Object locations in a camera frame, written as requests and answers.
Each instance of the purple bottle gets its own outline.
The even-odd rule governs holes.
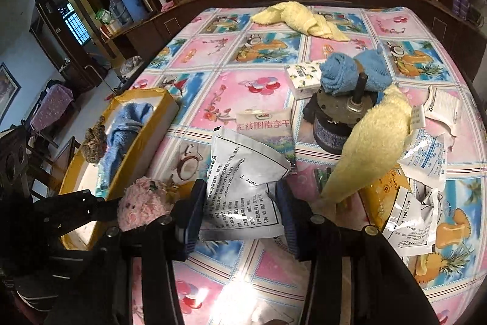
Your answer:
[[[468,0],[460,0],[460,18],[462,20],[467,19],[467,12],[469,8],[470,3],[468,2]]]
[[[460,0],[454,0],[453,12],[457,16],[460,14]]]

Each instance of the tissue box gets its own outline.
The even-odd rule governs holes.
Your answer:
[[[284,67],[294,98],[310,98],[321,87],[319,62],[286,65]]]

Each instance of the cloth bundle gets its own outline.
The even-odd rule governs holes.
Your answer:
[[[108,149],[101,159],[102,189],[108,189],[124,156],[144,124],[152,115],[153,106],[145,103],[129,103],[116,115],[107,137]]]
[[[98,164],[107,149],[107,135],[103,123],[105,118],[100,116],[97,123],[86,130],[85,140],[79,148],[85,160],[92,164]]]
[[[349,42],[350,39],[330,21],[326,21],[320,14],[311,11],[298,2],[281,2],[270,6],[266,10],[252,16],[252,22],[261,25],[285,22],[292,29],[305,35],[333,39],[339,42]]]
[[[355,58],[343,53],[332,53],[320,64],[321,86],[325,92],[338,95],[352,91],[363,70],[367,76],[367,91],[384,91],[392,82],[380,50],[366,50]]]
[[[365,114],[343,146],[342,156],[321,193],[340,203],[357,190],[384,176],[404,151],[409,134],[411,106],[395,85]]]

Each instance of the food packet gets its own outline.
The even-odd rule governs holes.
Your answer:
[[[400,165],[396,164],[359,193],[369,221],[382,231],[399,256],[433,251],[438,189],[415,186],[413,192]]]
[[[284,234],[272,198],[276,182],[289,168],[281,153],[263,143],[223,127],[213,131],[200,239],[244,240]]]
[[[460,134],[462,108],[461,99],[438,87],[429,87],[429,97],[424,104],[425,116],[446,124],[454,137]]]
[[[443,191],[447,178],[444,136],[434,138],[425,129],[416,129],[408,137],[405,147],[403,156],[398,160],[405,175]]]
[[[359,190],[369,221],[379,230],[383,230],[389,219],[401,186],[411,190],[401,166],[395,164],[386,175]]]
[[[237,113],[237,132],[262,142],[283,154],[291,163],[291,174],[298,172],[294,152],[291,108],[281,111]]]

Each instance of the blue towel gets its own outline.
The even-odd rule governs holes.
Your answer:
[[[365,86],[367,91],[384,91],[393,82],[380,49],[363,51],[354,58],[343,53],[332,53],[320,65],[321,86],[325,92],[337,95],[355,88],[359,68],[354,60],[362,64],[369,76]]]
[[[110,133],[107,136],[107,151],[101,159],[100,189],[108,189],[117,173],[124,156],[136,139],[144,124],[152,115],[153,106],[147,102],[124,106],[115,116]]]

